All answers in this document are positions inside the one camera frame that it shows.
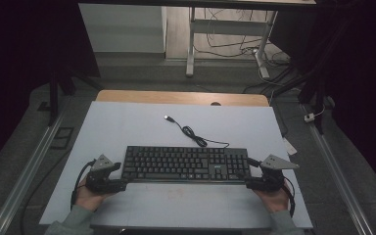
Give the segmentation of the person's right hand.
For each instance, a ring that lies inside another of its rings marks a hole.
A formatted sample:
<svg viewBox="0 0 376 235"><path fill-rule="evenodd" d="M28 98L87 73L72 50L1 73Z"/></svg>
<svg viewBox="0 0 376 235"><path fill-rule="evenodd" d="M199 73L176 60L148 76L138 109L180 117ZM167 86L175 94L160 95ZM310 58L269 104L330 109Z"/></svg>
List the person's right hand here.
<svg viewBox="0 0 376 235"><path fill-rule="evenodd" d="M277 192L255 190L254 193L261 199L268 212L282 212L289 208L289 197L282 189Z"/></svg>

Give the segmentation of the person's left hand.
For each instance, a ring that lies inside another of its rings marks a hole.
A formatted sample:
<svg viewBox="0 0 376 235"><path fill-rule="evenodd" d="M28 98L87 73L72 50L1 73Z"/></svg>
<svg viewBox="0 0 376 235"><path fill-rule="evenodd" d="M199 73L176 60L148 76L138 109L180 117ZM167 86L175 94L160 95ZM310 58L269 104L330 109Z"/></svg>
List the person's left hand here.
<svg viewBox="0 0 376 235"><path fill-rule="evenodd" d="M82 179L77 187L75 204L88 211L95 212L102 203L113 194L93 193L86 187L86 179Z"/></svg>

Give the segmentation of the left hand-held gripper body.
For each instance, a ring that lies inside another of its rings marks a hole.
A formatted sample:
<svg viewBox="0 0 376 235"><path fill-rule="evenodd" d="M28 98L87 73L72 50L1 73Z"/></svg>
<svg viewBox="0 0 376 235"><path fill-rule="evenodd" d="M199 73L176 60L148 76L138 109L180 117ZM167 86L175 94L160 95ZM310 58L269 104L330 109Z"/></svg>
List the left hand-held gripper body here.
<svg viewBox="0 0 376 235"><path fill-rule="evenodd" d="M86 176L86 187L94 193L110 194L108 186L111 181L109 176L112 173L112 165L112 161L101 155Z"/></svg>

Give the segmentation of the dark curtain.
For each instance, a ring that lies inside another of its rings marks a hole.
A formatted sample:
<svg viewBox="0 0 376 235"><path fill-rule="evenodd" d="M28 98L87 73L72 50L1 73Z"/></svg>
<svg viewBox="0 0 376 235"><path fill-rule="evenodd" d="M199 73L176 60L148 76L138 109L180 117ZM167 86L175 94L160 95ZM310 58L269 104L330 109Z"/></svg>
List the dark curtain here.
<svg viewBox="0 0 376 235"><path fill-rule="evenodd" d="M0 0L0 151L31 91L74 73L100 74L79 0Z"/></svg>
<svg viewBox="0 0 376 235"><path fill-rule="evenodd" d="M282 11L271 42L286 52L301 72L319 61L343 19L349 19L321 73L332 116L376 173L376 0L315 0L327 9Z"/></svg>

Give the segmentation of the white metal desk frame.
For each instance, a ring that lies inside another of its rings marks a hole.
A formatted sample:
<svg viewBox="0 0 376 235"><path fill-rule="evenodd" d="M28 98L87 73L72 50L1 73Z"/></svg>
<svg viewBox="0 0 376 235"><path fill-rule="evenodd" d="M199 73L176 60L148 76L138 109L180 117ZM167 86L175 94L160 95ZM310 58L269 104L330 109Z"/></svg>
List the white metal desk frame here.
<svg viewBox="0 0 376 235"><path fill-rule="evenodd" d="M209 18L196 18L196 8L191 7L189 11L189 45L187 52L186 76L192 77L194 74L194 39L196 34L217 34L217 35L239 35L239 36L257 36L258 48L252 50L258 64L258 75L261 78L269 78L269 72L263 61L263 53L270 32L274 26L276 11L268 11L267 19L263 22L256 22L253 20L244 21L230 21L218 20L215 13L211 13Z"/></svg>

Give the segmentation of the white paper tag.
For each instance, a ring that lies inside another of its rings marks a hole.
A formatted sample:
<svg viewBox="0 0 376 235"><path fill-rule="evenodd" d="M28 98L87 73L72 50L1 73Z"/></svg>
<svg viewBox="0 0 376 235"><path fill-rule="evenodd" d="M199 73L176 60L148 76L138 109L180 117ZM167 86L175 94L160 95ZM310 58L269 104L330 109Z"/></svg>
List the white paper tag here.
<svg viewBox="0 0 376 235"><path fill-rule="evenodd" d="M283 142L285 144L286 151L289 156L293 156L298 153L296 148L286 138L283 139Z"/></svg>

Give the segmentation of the wooden table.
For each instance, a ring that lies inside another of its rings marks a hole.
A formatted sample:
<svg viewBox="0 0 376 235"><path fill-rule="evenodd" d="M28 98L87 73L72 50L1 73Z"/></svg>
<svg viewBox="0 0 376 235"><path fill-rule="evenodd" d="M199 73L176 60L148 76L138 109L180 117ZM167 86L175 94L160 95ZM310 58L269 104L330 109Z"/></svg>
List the wooden table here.
<svg viewBox="0 0 376 235"><path fill-rule="evenodd" d="M98 102L132 102L148 104L184 104L210 106L268 107L263 95L205 92L102 90Z"/></svg>

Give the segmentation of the black metal stand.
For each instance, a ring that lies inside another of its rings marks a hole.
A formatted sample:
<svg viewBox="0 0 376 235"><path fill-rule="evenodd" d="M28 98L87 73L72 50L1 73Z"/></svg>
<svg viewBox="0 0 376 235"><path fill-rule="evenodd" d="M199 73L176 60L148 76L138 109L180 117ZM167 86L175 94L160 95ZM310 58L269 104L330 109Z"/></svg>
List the black metal stand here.
<svg viewBox="0 0 376 235"><path fill-rule="evenodd" d="M70 66L57 66L54 70L50 72L50 75L49 75L49 78L50 78L49 80L50 120L48 122L49 126L52 126L55 123L59 115L58 90L62 89L62 91L65 94L72 96L76 91L76 88L72 81L74 77L78 78L79 80L83 81L89 86L95 88L97 91L101 91L104 89L103 85L96 82L94 79L90 78L89 76L85 75L83 72L73 69Z"/></svg>
<svg viewBox="0 0 376 235"><path fill-rule="evenodd" d="M298 78L288 82L286 85L273 92L273 96L277 97L303 83L304 87L298 95L298 101L300 104L308 104L312 98L315 98L314 126L321 135L324 134L322 128L322 114L325 111L324 97L326 75L324 73L325 67L317 65L312 70L301 74Z"/></svg>

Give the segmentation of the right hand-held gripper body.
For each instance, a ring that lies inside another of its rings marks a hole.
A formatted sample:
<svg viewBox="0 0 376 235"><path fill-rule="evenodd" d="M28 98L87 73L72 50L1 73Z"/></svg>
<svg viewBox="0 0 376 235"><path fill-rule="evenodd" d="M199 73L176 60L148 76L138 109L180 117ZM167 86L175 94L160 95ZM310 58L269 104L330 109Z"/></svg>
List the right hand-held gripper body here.
<svg viewBox="0 0 376 235"><path fill-rule="evenodd" d="M285 176L283 169L296 169L300 166L280 157L269 155L259 164L261 168L260 191L276 192L284 185Z"/></svg>

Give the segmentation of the white cabinet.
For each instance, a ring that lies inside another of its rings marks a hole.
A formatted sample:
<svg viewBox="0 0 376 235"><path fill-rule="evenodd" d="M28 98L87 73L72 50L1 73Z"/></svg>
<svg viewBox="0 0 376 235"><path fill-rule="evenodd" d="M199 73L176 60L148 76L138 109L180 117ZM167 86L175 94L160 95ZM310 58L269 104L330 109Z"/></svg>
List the white cabinet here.
<svg viewBox="0 0 376 235"><path fill-rule="evenodd" d="M81 3L79 10L94 52L165 52L166 7Z"/></svg>

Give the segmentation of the black computer keyboard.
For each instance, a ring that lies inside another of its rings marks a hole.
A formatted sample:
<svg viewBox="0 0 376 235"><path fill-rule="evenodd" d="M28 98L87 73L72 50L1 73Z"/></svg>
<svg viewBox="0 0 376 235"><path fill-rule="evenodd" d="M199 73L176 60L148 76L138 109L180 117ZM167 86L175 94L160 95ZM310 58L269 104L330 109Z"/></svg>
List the black computer keyboard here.
<svg viewBox="0 0 376 235"><path fill-rule="evenodd" d="M128 146L122 178L137 182L242 183L250 176L242 148Z"/></svg>

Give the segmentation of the aluminium floor rail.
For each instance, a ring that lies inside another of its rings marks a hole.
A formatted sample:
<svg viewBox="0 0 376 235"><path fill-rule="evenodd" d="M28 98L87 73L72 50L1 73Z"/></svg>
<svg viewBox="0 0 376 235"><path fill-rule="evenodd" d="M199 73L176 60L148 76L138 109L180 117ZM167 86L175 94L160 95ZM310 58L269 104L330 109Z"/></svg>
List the aluminium floor rail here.
<svg viewBox="0 0 376 235"><path fill-rule="evenodd" d="M9 193L5 203L0 210L0 235L5 235L17 210L24 199L24 196L35 177L49 147L54 139L54 136L64 119L66 109L71 102L71 97L65 98L59 105L59 113L54 118L52 124L45 128L44 133L39 138L39 142L31 153L23 170L11 192Z"/></svg>
<svg viewBox="0 0 376 235"><path fill-rule="evenodd" d="M319 133L314 122L308 122L311 135L318 146L320 153L326 163L334 183L341 195L344 204L352 218L353 224L359 235L374 235L373 229L363 211L357 197L353 193L348 180L345 178L340 165L335 159L332 150L325 137Z"/></svg>

